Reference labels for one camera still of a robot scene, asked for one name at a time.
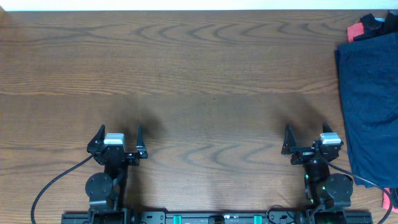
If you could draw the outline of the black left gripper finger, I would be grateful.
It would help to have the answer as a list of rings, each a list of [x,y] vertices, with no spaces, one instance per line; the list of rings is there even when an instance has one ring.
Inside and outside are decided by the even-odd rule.
[[[143,132],[140,125],[137,128],[136,149],[140,159],[148,158],[147,148],[144,143]]]
[[[96,152],[98,147],[101,144],[103,144],[104,139],[105,139],[105,125],[102,124],[101,127],[99,128],[98,132],[91,139],[91,141],[87,144],[87,148],[86,148],[87,152],[88,153]]]

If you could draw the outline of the navy blue shorts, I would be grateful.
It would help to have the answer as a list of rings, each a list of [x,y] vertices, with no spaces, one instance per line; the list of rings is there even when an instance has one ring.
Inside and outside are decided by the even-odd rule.
[[[397,187],[397,34],[335,50],[351,170],[358,185]]]

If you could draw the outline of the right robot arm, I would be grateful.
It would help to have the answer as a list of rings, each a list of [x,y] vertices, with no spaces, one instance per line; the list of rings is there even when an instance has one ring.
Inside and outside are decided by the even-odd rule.
[[[311,146],[299,147],[291,126],[285,127],[281,154],[290,156],[292,165],[304,168],[306,198],[311,202],[295,215],[296,223],[346,223],[345,208],[351,206],[353,180],[346,174],[329,170],[344,142],[327,123]]]

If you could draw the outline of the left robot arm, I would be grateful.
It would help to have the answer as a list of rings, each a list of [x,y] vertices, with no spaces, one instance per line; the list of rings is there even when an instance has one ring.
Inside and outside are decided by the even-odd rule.
[[[128,168],[148,158],[141,127],[137,129],[136,151],[126,152],[125,148],[124,134],[106,133],[104,125],[87,145],[87,152],[104,167],[103,172],[93,174],[85,185],[90,199],[86,221],[89,224],[141,222],[138,213],[123,205]]]

